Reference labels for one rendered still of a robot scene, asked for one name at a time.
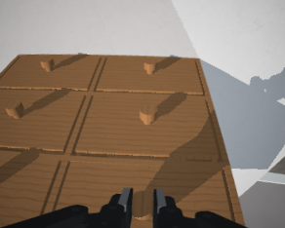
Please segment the brown wooden chest of drawers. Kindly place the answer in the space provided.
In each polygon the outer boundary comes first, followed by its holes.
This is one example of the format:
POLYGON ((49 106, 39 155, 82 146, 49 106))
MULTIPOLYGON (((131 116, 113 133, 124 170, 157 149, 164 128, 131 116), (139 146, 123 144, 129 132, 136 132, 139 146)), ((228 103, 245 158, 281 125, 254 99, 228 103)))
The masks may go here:
MULTIPOLYGON (((146 165, 146 166, 171 166, 171 167, 204 167, 204 168, 221 168, 224 179, 225 192, 228 199, 228 205, 231 213, 231 220, 245 226, 242 209, 240 206, 233 174, 231 171, 229 159, 227 157, 226 149, 224 146, 224 139, 214 108, 214 104, 209 92, 206 78, 202 69, 199 58, 194 57, 154 57, 154 58, 177 58, 177 59, 194 59, 199 80, 201 83, 203 95, 160 95, 160 94, 134 94, 134 93, 106 93, 96 92, 99 79, 107 57, 149 57, 149 56, 116 56, 116 55, 17 55, 0 73, 0 78, 11 68, 11 66, 21 56, 72 56, 72 57, 101 57, 101 62, 91 84, 88 92, 75 92, 75 91, 38 91, 38 90, 0 90, 1 93, 41 93, 41 94, 76 94, 85 95, 85 101, 80 111, 79 117, 75 124, 71 138, 68 142, 64 155, 56 154, 42 154, 42 153, 29 153, 17 151, 0 150, 2 156, 36 158, 36 159, 49 159, 60 160, 61 166, 58 171, 55 183, 53 185, 47 206, 44 214, 56 210, 57 203, 61 194, 61 189, 70 165, 70 162, 87 162, 87 163, 105 163, 105 164, 123 164, 123 165, 146 165), (166 161, 166 160, 143 160, 143 159, 122 159, 122 158, 104 158, 104 157, 86 157, 76 156, 75 148, 84 126, 92 99, 94 95, 131 95, 131 96, 157 96, 157 97, 181 97, 181 98, 204 98, 216 146, 219 154, 217 162, 193 162, 193 161, 166 161)), ((245 226, 246 227, 246 226, 245 226)))

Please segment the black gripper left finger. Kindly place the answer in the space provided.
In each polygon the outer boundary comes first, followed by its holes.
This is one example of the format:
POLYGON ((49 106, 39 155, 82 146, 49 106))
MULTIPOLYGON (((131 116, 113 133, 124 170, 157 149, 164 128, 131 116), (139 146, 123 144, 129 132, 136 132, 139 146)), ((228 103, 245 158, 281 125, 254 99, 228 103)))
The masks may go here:
POLYGON ((123 188, 100 212, 88 213, 87 207, 73 205, 0 228, 130 228, 132 200, 133 188, 123 188))

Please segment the brown wooden drawer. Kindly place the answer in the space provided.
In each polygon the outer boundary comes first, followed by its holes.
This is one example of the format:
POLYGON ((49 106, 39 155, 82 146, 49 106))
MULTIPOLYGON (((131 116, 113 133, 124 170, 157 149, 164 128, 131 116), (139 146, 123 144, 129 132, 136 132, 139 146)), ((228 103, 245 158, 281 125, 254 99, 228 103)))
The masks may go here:
POLYGON ((60 160, 0 155, 0 227, 44 214, 60 160))
POLYGON ((0 78, 0 90, 88 92, 100 62, 101 57, 21 56, 0 78))
POLYGON ((0 150, 64 155, 85 98, 0 92, 0 150))
POLYGON ((70 162, 56 210, 81 205, 100 212, 123 187, 133 188, 130 228, 152 228, 154 189, 174 198, 185 217, 208 210, 231 220, 221 168, 204 167, 70 162))
POLYGON ((219 159, 205 99, 181 97, 94 95, 75 153, 166 161, 219 159))
POLYGON ((203 95, 194 59, 177 58, 107 57, 96 90, 106 93, 203 95))

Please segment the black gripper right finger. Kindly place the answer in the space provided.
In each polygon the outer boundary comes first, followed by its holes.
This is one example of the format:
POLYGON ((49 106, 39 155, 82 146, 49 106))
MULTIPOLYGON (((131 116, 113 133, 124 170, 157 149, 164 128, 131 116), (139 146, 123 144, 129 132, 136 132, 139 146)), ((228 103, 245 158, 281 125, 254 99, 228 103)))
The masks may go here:
POLYGON ((174 198, 165 196, 163 189, 154 189, 153 201, 153 228, 248 228, 206 210, 197 212, 195 218, 185 217, 174 198))

